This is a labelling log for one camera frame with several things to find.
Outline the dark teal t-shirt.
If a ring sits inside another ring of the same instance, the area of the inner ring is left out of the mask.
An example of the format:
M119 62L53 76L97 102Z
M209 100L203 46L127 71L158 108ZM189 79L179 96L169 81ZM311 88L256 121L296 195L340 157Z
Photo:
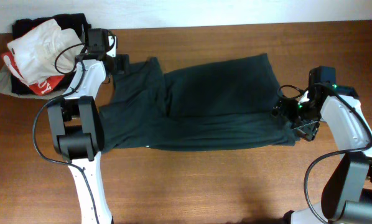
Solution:
M105 152L150 147L216 151L294 146L290 123L274 118L279 82L267 54L164 73L155 57L130 63L100 108Z

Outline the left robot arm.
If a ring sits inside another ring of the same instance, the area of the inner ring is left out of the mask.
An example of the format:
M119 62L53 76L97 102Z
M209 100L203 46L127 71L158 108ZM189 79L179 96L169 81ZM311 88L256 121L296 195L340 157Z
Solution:
M75 57L74 76L63 95L46 109L53 147L71 172L82 223L112 223L101 176L105 146L95 98L116 68L116 36L107 29L90 29Z

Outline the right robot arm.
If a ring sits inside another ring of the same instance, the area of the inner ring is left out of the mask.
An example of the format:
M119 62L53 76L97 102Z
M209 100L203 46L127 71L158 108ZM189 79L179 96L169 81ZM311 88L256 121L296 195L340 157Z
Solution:
M284 222L372 223L372 130L363 116L360 98L351 86L336 83L333 67L319 66L309 72L306 89L286 97L277 91L279 101L272 115L291 123L300 138L313 141L321 122L327 123L337 150L314 160L304 176L304 195L308 207L289 211ZM313 204L308 181L320 161L341 156L341 161L323 188L321 199Z

